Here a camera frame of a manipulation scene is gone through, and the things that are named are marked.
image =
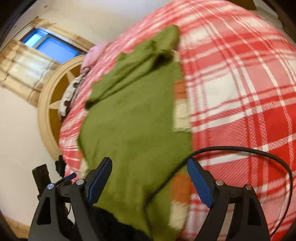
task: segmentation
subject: bed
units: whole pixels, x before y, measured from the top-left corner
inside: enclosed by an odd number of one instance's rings
[[[281,157],[294,175],[295,47],[260,17],[221,0],[172,1],[118,39],[96,46],[88,54],[81,67],[84,82],[59,133],[59,148],[67,164],[65,175],[75,172],[80,178],[88,168],[77,138],[87,115],[85,103],[92,84],[109,73],[121,52],[132,52],[141,41],[171,24],[181,31],[178,52],[190,105],[192,148],[256,148]],[[288,194],[287,176],[279,166],[242,153],[204,156],[201,164],[229,185],[250,183],[272,232],[283,214]],[[272,240],[280,240],[295,220],[295,201],[293,194],[289,212]],[[193,186],[185,207],[181,237],[194,240],[208,210]],[[220,240],[226,237],[225,227]]]

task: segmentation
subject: metal screw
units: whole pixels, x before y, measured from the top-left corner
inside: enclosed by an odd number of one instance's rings
[[[50,189],[53,189],[53,188],[54,188],[54,184],[50,183],[50,184],[47,185],[47,189],[50,190]]]
[[[82,185],[84,183],[84,180],[83,179],[78,179],[77,181],[76,181],[76,184],[77,185]]]
[[[224,184],[224,182],[222,180],[216,180],[216,184],[218,186],[222,186]]]
[[[247,184],[245,187],[246,187],[247,190],[252,190],[253,189],[253,187],[250,184]]]

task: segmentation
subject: window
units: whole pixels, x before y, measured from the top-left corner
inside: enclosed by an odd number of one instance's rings
[[[32,29],[21,39],[25,45],[35,48],[59,63],[64,63],[78,55],[85,54],[84,51],[73,45],[47,33],[41,29]]]

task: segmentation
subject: blue window pane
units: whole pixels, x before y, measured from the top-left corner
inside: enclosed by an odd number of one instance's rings
[[[76,57],[79,53],[78,50],[53,37],[46,38],[36,49],[61,64]]]
[[[45,35],[47,35],[47,32],[35,29],[27,37],[25,37],[22,42],[29,47],[33,47]]]

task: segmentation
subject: black cable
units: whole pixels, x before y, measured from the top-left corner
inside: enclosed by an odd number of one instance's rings
[[[165,181],[150,195],[147,196],[147,198],[144,201],[144,205],[143,205],[143,213],[144,213],[144,218],[145,221],[148,225],[148,229],[150,231],[150,235],[152,237],[152,226],[151,223],[149,221],[149,217],[148,217],[148,213],[147,213],[147,207],[148,205],[151,203],[151,201],[155,198],[155,196],[168,184],[168,182],[173,178],[173,176],[182,168],[184,167],[187,162],[188,159],[204,153],[204,152],[208,152],[208,151],[239,151],[239,152],[248,152],[248,153],[253,153],[253,154],[257,154],[257,155],[261,155],[267,158],[270,158],[274,161],[276,161],[277,163],[281,164],[285,170],[287,171],[288,175],[289,175],[289,182],[290,182],[290,189],[289,189],[289,198],[288,198],[288,202],[287,202],[287,206],[286,206],[286,210],[280,220],[280,222],[278,223],[278,225],[276,226],[275,230],[270,234],[270,237],[272,237],[275,232],[278,230],[278,228],[280,227],[280,225],[282,224],[282,222],[284,221],[286,214],[288,212],[288,209],[290,207],[290,203],[291,203],[291,199],[292,199],[292,191],[293,191],[293,174],[292,171],[290,169],[290,167],[279,157],[264,152],[264,151],[260,151],[260,150],[255,150],[255,149],[251,149],[251,148],[246,148],[246,147],[239,147],[239,146],[213,146],[213,147],[206,147],[206,148],[202,148],[199,149],[197,151],[192,152],[188,157],[186,157],[173,171],[172,173],[165,179]]]

